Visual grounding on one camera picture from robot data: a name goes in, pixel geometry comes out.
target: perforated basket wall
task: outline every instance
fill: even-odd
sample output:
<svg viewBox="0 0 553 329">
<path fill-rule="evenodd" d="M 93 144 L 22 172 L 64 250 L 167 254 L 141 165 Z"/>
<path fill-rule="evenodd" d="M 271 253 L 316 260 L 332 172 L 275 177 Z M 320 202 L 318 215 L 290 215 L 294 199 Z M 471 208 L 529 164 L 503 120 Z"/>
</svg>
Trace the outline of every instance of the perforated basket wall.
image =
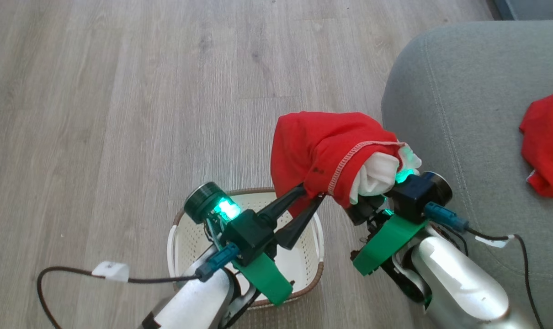
<svg viewBox="0 0 553 329">
<path fill-rule="evenodd" d="M 275 200 L 276 195 L 272 189 L 252 189 L 228 192 L 228 195 L 241 206 L 242 209 L 258 211 Z M 281 216 L 277 229 L 291 221 L 289 212 Z M 203 231 L 203 225 L 196 225 L 183 210 L 176 218 L 170 231 L 167 248 L 167 260 L 169 274 L 180 276 L 197 258 L 207 250 L 210 242 Z M 293 294 L 287 302 L 295 300 L 312 290 L 323 272 L 323 230 L 317 214 L 303 232 L 293 250 L 284 250 L 278 247 L 275 264 L 289 281 L 295 281 Z M 237 279 L 243 292 L 249 283 L 238 275 Z M 252 308 L 272 306 L 264 295 L 260 295 Z"/>
</svg>

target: gray sofa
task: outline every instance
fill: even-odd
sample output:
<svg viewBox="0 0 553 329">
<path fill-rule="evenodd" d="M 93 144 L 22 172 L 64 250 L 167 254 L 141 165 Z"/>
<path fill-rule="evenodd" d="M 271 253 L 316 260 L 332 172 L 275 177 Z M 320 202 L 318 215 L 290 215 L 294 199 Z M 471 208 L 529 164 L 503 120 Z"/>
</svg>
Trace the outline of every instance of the gray sofa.
<svg viewBox="0 0 553 329">
<path fill-rule="evenodd" d="M 525 182 L 532 168 L 521 157 L 518 126 L 531 102 L 550 94 L 553 21 L 490 21 L 441 27 L 410 42 L 382 102 L 386 129 L 451 183 L 451 209 L 480 232 L 525 239 L 546 328 L 553 328 L 553 199 Z M 519 244 L 496 249 L 469 237 L 468 244 L 471 258 L 533 318 Z"/>
</svg>

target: white label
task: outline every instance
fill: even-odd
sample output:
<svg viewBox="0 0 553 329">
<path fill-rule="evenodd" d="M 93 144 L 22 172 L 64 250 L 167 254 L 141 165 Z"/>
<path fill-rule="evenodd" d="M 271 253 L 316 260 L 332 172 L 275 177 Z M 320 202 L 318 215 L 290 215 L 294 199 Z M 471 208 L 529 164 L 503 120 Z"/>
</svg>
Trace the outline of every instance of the white label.
<svg viewBox="0 0 553 329">
<path fill-rule="evenodd" d="M 480 237 L 475 237 L 475 239 L 479 242 L 483 242 L 484 244 L 487 244 L 489 246 L 493 246 L 493 247 L 496 247 L 496 248 L 504 248 L 508 242 L 514 240 L 514 235 L 510 234 L 508 235 L 508 240 L 488 240 L 488 239 L 484 239 L 484 238 L 480 238 Z"/>
<path fill-rule="evenodd" d="M 92 271 L 92 275 L 103 276 L 107 280 L 128 282 L 130 268 L 126 264 L 114 262 L 101 262 Z"/>
</svg>

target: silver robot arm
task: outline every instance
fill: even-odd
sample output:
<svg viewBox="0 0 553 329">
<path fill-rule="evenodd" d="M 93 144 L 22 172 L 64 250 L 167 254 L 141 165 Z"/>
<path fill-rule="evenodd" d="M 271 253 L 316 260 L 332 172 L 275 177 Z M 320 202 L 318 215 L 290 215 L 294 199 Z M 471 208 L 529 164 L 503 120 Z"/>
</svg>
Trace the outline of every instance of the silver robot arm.
<svg viewBox="0 0 553 329">
<path fill-rule="evenodd" d="M 431 299 L 425 315 L 438 328 L 533 328 L 504 288 L 434 229 L 427 227 L 421 238 L 406 256 Z"/>
<path fill-rule="evenodd" d="M 217 251 L 216 246 L 210 246 L 183 275 L 193 275 Z M 245 294 L 241 294 L 235 275 L 226 269 L 216 271 L 205 282 L 179 282 L 177 287 L 179 291 L 161 300 L 138 329 L 228 328 L 260 294 L 252 285 Z"/>
</svg>

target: red garment on sofa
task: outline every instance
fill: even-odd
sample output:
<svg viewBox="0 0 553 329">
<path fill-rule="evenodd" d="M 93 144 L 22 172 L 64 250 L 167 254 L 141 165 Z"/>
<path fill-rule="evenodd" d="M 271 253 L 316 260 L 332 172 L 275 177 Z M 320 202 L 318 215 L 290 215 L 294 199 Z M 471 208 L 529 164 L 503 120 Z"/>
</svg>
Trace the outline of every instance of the red garment on sofa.
<svg viewBox="0 0 553 329">
<path fill-rule="evenodd" d="M 534 167 L 527 181 L 541 196 L 553 198 L 553 95 L 529 106 L 520 130 L 521 154 Z"/>
<path fill-rule="evenodd" d="M 362 113 L 301 112 L 284 115 L 276 124 L 271 176 L 276 196 L 301 182 L 308 197 L 289 212 L 296 216 L 311 198 L 327 193 L 342 207 L 350 206 L 350 189 L 360 167 L 374 152 L 400 159 L 404 143 Z"/>
</svg>

